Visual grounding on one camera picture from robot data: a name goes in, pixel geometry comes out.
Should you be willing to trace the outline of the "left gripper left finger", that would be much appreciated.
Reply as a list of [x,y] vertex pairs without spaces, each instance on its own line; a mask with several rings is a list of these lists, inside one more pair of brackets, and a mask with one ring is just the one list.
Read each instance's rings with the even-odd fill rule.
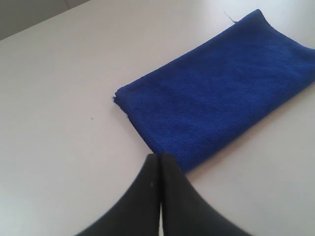
[[159,158],[149,154],[124,195],[80,236],[159,235]]

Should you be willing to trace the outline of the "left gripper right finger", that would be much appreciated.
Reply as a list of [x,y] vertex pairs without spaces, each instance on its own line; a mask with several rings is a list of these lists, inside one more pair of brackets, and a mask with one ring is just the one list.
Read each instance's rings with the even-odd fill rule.
[[248,236],[212,208],[191,185],[175,157],[162,154],[160,202],[165,236]]

